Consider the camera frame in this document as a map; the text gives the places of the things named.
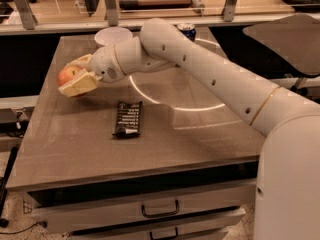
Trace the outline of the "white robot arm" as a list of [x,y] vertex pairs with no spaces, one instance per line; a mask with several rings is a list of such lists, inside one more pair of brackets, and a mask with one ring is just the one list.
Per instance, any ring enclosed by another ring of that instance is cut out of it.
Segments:
[[189,40],[160,18],[137,37],[75,60],[67,97],[135,72],[178,65],[265,137],[256,183],[254,240],[319,240],[320,105]]

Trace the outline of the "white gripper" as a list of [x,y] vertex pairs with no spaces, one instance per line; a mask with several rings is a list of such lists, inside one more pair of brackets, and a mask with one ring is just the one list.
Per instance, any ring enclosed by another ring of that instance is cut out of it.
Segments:
[[66,68],[76,67],[81,71],[72,80],[72,85],[86,94],[98,87],[99,80],[105,83],[114,83],[124,78],[116,59],[114,47],[101,47],[93,55],[83,55],[66,64]]

